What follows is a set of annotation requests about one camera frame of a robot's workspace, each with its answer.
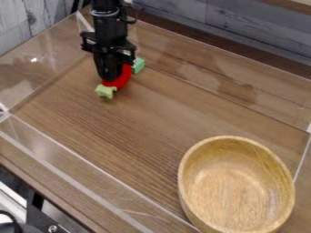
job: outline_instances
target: wooden bowl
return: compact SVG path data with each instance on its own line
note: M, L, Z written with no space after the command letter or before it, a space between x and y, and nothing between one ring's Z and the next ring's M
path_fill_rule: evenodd
M182 210L201 232L269 233L294 203L290 173L273 152L242 137L213 137L185 153Z

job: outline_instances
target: black cable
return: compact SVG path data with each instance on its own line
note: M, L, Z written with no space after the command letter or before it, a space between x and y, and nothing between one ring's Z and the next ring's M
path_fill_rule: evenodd
M10 218L12 224L13 224L13 227L14 227L14 233L22 233L20 224L18 224L17 220L14 219L13 215L10 213L8 213L6 211L4 211L4 210L0 210L0 215L5 215L5 216L8 216Z

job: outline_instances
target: screw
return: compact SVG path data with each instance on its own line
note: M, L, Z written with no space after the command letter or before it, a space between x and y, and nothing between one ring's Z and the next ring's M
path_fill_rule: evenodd
M49 233L54 233L57 231L57 227L56 226L50 226L49 228L48 228L48 232Z

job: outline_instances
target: gray wall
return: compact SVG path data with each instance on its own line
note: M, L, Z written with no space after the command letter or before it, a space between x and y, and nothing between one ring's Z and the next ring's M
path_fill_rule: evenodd
M146 12L311 65L311 15L257 0L134 0Z
M0 0L0 55L57 23L73 0Z

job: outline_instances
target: bowl rim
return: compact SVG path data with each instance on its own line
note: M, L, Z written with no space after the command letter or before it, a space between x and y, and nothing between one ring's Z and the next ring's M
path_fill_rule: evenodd
M290 172L284 164L284 162L281 161L281 159L278 158L278 156L274 154L274 152L265 147L264 145L261 145L260 143L257 143L256 141L244 138L244 137L237 137L237 136L216 136L216 137L209 137L204 140L201 140L200 142L197 142L185 152L184 156L182 156L182 160L178 166L178 176L177 176L177 183L178 183L178 195L180 195L180 201L181 201L181 206L185 205L185 207L188 208L188 210L190 211L190 214L196 217L196 219L198 219L198 221L208 227L212 228L213 230L216 230L217 232L221 232L221 230L218 228L216 228L214 226L212 226L212 223L208 223L205 221L202 221L202 219L196 215L192 206L188 204L186 202L186 198L185 198L185 190L184 190L184 185L182 185L182 170L184 170L184 165L185 162L188 161L189 157L192 156L193 151L200 148L202 145L208 144L212 141L217 141L217 140L224 140L224 139L233 139L233 140L238 140L242 142L246 142L252 145L254 145L256 147L261 148L266 154L272 157L272 159L274 159L276 163L278 164L278 167L281 168L284 174L285 174L285 178L289 181L289 189L290 189L290 194L289 194L289 203L288 203L288 207L285 208L284 213L280 215L278 219L273 222L273 224L268 225L265 228L258 229L258 230L252 230L252 231L230 231L230 233L269 233L269 232L274 232L281 225L285 223L290 212L293 210L293 206L294 206L294 185L293 185L293 180L292 180L292 176L290 176Z

